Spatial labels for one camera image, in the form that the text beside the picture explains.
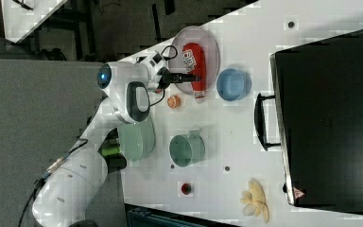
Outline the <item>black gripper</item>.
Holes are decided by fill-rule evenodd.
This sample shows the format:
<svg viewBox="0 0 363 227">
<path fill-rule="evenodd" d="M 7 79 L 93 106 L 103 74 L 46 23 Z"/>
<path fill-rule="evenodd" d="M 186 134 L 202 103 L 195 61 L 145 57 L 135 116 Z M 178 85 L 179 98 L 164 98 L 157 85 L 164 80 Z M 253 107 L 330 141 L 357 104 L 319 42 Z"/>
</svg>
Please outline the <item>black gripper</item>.
<svg viewBox="0 0 363 227">
<path fill-rule="evenodd" d="M 177 74 L 171 73 L 167 68 L 163 67 L 159 70 L 160 76 L 158 89 L 166 89 L 171 83 L 194 82 L 200 81 L 200 76 L 194 74 Z"/>
</svg>

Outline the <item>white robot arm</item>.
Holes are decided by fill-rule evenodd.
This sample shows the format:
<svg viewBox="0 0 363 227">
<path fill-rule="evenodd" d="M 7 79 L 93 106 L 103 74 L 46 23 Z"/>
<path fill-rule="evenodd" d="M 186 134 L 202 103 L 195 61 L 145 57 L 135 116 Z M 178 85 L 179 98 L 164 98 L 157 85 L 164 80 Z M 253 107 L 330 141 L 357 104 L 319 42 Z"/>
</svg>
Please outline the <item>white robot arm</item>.
<svg viewBox="0 0 363 227">
<path fill-rule="evenodd" d="M 109 132 L 146 120 L 153 106 L 151 92 L 202 80 L 197 73 L 170 72 L 167 61 L 154 52 L 136 62 L 110 61 L 99 68 L 96 83 L 106 98 L 78 141 L 39 180 L 32 214 L 40 225 L 72 227 L 85 221 L 86 210 L 108 175 L 108 164 L 98 150 Z"/>
</svg>

